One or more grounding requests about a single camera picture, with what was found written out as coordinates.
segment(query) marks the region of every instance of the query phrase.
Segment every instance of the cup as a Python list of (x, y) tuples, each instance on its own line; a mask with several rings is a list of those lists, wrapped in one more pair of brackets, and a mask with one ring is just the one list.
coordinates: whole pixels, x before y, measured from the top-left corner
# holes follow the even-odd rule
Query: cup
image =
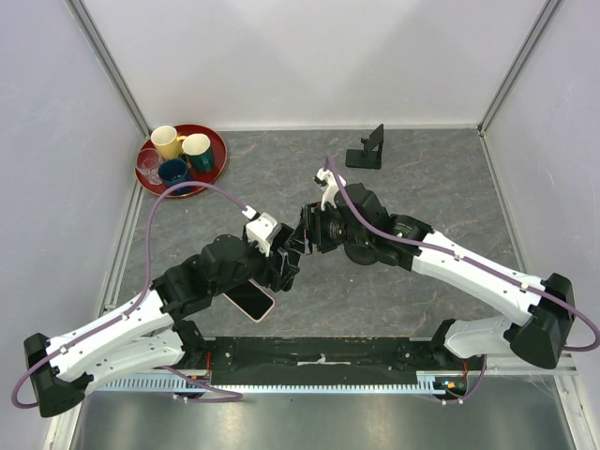
[(148, 147), (138, 153), (135, 168), (151, 185), (162, 183), (158, 176), (158, 167), (162, 164), (162, 157), (156, 148)]
[[(188, 165), (183, 159), (175, 158), (160, 164), (158, 168), (158, 176), (162, 182), (168, 187), (178, 185), (184, 181), (192, 181), (191, 173), (189, 173)], [(182, 187), (174, 190), (171, 195), (183, 195), (191, 191), (191, 187)]]
[(184, 139), (182, 148), (196, 171), (209, 173), (215, 167), (215, 153), (205, 134), (190, 134)]
[(181, 141), (186, 136), (178, 136), (174, 127), (165, 125), (158, 127), (150, 135), (150, 141), (157, 148), (163, 159), (177, 158), (181, 154)]

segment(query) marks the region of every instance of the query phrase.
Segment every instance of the yellow mug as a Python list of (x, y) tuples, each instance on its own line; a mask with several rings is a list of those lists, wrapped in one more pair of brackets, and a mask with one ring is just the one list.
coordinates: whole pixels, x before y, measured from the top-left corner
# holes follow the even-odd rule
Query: yellow mug
[(182, 153), (181, 141), (187, 136), (178, 136), (174, 127), (165, 125), (155, 129), (150, 135), (150, 141), (156, 147), (163, 159), (173, 159)]

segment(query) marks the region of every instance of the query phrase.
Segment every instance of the red tray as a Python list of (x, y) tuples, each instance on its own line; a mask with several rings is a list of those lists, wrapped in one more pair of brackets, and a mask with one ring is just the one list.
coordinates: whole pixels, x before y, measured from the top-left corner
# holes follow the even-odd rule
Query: red tray
[[(210, 144), (213, 147), (213, 153), (215, 154), (215, 167), (213, 167), (213, 170), (209, 173), (196, 172), (193, 168), (190, 168), (190, 173), (195, 181), (203, 181), (204, 183), (210, 183), (211, 185), (214, 184), (223, 173), (225, 165), (227, 164), (227, 145), (225, 145), (223, 138), (221, 138), (214, 130), (203, 127), (202, 125), (177, 125), (175, 126), (175, 129), (180, 136), (189, 136), (194, 133), (201, 133), (208, 136)], [(140, 150), (148, 147), (154, 147), (151, 141), (146, 141)], [(135, 176), (138, 178), (138, 181), (144, 189), (155, 195), (162, 194), (167, 188), (165, 185), (151, 185), (137, 170), (135, 171)], [(206, 187), (193, 187), (187, 194), (168, 195), (167, 198), (185, 199), (197, 195), (205, 189)]]

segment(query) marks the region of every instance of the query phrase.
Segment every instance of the black stand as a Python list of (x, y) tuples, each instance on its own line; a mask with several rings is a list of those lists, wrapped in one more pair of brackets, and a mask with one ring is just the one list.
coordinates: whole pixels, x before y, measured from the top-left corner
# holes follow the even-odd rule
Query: black stand
[(379, 170), (382, 167), (383, 124), (375, 128), (368, 139), (361, 138), (360, 142), (363, 144), (362, 150), (346, 151), (346, 167)]

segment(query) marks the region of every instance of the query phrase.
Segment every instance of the smartphone screen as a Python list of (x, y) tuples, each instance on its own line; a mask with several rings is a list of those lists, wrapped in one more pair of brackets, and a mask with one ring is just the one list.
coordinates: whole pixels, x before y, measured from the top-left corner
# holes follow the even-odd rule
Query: smartphone screen
[(254, 322), (260, 322), (275, 306), (275, 300), (252, 280), (234, 287), (224, 295)]

